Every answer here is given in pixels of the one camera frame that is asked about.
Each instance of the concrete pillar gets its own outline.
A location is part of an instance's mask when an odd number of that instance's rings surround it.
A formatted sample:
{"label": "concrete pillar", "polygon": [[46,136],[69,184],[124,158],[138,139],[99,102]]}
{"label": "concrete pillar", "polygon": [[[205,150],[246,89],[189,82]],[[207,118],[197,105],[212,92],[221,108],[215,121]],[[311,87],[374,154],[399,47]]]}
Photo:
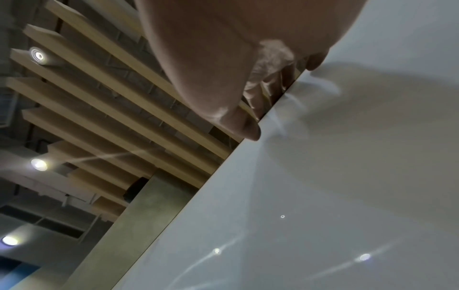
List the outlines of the concrete pillar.
{"label": "concrete pillar", "polygon": [[80,264],[62,290],[110,290],[197,189],[158,170]]}

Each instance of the finger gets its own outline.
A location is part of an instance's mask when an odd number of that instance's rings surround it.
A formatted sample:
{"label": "finger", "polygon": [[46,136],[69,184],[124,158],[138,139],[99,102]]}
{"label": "finger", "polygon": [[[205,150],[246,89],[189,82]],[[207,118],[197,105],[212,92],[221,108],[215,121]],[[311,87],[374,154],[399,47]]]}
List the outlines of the finger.
{"label": "finger", "polygon": [[282,87],[284,90],[287,90],[295,81],[295,68],[296,63],[292,63],[282,69]]}
{"label": "finger", "polygon": [[318,53],[318,54],[312,54],[310,55],[306,60],[306,69],[308,71],[313,71],[316,68],[318,68],[325,60],[327,57],[328,50]]}
{"label": "finger", "polygon": [[235,107],[227,112],[218,123],[230,132],[249,140],[257,141],[261,136],[257,121],[241,107]]}
{"label": "finger", "polygon": [[260,84],[257,84],[253,88],[246,89],[243,95],[247,99],[249,106],[252,108],[255,117],[260,120],[265,113],[263,92]]}
{"label": "finger", "polygon": [[281,73],[274,73],[262,81],[263,87],[269,94],[269,101],[274,105],[282,95],[282,78]]}

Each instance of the glossy surface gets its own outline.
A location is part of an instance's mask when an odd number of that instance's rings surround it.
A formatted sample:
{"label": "glossy surface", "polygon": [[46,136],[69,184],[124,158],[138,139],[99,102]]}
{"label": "glossy surface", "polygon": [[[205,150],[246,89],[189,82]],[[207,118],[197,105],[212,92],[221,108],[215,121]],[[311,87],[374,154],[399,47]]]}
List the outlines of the glossy surface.
{"label": "glossy surface", "polygon": [[458,289],[457,11],[370,0],[114,289]]}

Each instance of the white surface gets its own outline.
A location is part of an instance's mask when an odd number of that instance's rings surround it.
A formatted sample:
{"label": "white surface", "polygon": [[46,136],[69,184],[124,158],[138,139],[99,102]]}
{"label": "white surface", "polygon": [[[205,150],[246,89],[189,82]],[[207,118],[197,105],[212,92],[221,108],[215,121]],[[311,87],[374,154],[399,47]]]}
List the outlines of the white surface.
{"label": "white surface", "polygon": [[370,0],[114,289],[458,289],[458,11]]}

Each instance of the hand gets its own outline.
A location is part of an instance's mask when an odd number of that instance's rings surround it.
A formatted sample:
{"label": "hand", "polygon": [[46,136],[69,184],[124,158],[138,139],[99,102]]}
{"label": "hand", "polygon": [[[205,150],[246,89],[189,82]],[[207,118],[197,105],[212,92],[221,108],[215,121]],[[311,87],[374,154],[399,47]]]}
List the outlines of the hand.
{"label": "hand", "polygon": [[251,140],[262,87],[275,103],[294,81],[295,62],[317,68],[366,0],[136,0],[150,45],[183,99],[200,116]]}

